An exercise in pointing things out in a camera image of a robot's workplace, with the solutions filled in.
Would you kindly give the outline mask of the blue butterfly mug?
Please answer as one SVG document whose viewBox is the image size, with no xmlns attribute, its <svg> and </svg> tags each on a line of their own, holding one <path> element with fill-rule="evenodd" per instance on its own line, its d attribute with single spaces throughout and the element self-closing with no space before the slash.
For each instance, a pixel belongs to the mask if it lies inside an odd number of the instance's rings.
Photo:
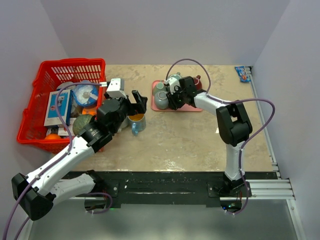
<svg viewBox="0 0 320 240">
<path fill-rule="evenodd" d="M 128 116 L 128 121 L 131 126 L 131 132 L 134 136 L 137 136 L 139 132 L 146 128 L 146 116 L 143 113 L 139 113 L 133 116 Z"/>
</svg>

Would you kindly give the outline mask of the dark red mug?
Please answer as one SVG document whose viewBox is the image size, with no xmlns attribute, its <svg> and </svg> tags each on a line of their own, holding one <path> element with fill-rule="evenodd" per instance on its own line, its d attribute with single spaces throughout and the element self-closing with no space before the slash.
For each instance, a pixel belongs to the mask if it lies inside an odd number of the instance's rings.
<svg viewBox="0 0 320 240">
<path fill-rule="evenodd" d="M 196 77 L 193 77 L 193 83 L 194 83 L 194 86 L 195 86 L 197 91 L 200 91 L 200 90 L 203 89 L 203 85 L 202 85 L 202 82 L 201 82 L 201 76 L 200 75 L 197 75 Z"/>
</svg>

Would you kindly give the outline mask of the white speckled mug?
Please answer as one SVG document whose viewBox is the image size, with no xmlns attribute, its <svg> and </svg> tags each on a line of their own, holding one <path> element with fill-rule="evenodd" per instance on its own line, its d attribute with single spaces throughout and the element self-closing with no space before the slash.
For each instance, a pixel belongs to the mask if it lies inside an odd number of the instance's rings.
<svg viewBox="0 0 320 240">
<path fill-rule="evenodd" d="M 121 123 L 117 133 L 120 133 L 123 129 L 125 129 L 129 125 L 129 120 L 126 117 L 125 120 Z"/>
</svg>

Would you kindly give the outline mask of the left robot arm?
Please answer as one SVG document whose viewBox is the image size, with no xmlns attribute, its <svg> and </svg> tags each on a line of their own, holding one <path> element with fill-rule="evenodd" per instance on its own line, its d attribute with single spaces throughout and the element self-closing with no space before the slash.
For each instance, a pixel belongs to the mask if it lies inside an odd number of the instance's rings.
<svg viewBox="0 0 320 240">
<path fill-rule="evenodd" d="M 82 194 L 99 196 L 104 184 L 91 173 L 62 180 L 73 167 L 108 144 L 128 116 L 147 111 L 147 97 L 132 90 L 135 102 L 126 94 L 109 94 L 72 141 L 38 169 L 11 179 L 15 206 L 20 206 L 32 221 L 44 217 L 55 204 Z"/>
</svg>

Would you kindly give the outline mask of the grey-blue mug front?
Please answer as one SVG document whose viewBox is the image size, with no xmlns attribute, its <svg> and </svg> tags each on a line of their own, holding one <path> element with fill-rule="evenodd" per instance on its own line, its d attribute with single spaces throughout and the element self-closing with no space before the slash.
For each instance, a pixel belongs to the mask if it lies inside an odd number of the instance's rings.
<svg viewBox="0 0 320 240">
<path fill-rule="evenodd" d="M 169 100 L 167 98 L 166 91 L 159 91 L 154 96 L 155 106 L 160 110 L 166 110 L 169 108 Z"/>
</svg>

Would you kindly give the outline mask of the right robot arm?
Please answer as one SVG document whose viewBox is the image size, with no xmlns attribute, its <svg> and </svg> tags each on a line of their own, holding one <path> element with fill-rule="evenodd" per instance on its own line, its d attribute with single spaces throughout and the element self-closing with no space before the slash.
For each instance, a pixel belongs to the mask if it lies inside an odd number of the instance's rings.
<svg viewBox="0 0 320 240">
<path fill-rule="evenodd" d="M 185 105 L 207 111 L 217 119 L 218 133 L 226 144 L 226 167 L 221 192 L 233 197 L 245 183 L 243 170 L 243 144 L 249 139 L 253 127 L 243 103 L 232 103 L 197 88 L 191 76 L 164 81 L 168 107 L 178 110 Z"/>
</svg>

